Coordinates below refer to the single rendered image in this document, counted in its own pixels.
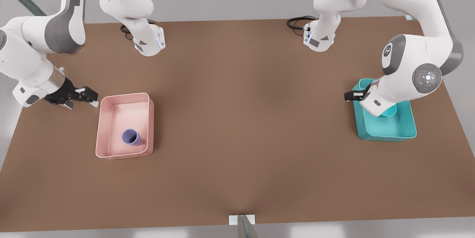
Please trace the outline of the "pink plastic box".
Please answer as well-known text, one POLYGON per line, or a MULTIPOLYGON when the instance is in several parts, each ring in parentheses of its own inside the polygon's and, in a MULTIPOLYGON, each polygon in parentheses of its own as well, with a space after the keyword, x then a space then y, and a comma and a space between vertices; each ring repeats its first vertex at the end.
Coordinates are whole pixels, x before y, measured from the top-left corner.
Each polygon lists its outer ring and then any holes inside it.
POLYGON ((119 160, 149 156, 153 153, 154 103, 146 93, 105 97, 100 104, 96 149, 97 157, 119 160), (125 145, 124 130, 135 129, 144 142, 125 145))

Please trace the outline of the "purple cup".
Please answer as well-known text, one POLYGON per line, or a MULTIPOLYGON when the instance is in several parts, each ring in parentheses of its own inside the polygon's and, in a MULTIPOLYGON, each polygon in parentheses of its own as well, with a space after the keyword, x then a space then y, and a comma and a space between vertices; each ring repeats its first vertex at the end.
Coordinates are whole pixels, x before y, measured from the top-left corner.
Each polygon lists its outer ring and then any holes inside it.
POLYGON ((140 146, 143 144, 144 140, 135 129, 127 129, 122 132, 121 140, 125 145, 129 146, 140 146))

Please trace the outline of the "teal bowl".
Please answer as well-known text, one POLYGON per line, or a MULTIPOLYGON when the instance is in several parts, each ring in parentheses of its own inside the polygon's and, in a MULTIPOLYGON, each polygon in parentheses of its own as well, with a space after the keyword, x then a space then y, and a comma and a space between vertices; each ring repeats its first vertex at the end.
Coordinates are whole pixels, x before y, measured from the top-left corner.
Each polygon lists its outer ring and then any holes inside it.
POLYGON ((388 118, 388 117, 394 116, 396 113, 397 113, 397 105, 393 105, 387 110, 385 110, 383 113, 381 113, 379 117, 388 118))

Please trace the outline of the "teal plastic box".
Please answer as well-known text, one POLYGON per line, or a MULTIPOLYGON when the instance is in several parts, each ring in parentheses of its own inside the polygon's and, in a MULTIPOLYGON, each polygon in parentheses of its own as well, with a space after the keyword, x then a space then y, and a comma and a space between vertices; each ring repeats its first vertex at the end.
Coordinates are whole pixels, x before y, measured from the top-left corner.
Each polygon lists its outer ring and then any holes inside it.
POLYGON ((392 114, 374 117, 358 101, 353 101, 358 137, 368 141, 401 142, 413 139, 417 129, 410 101, 392 106, 392 114))

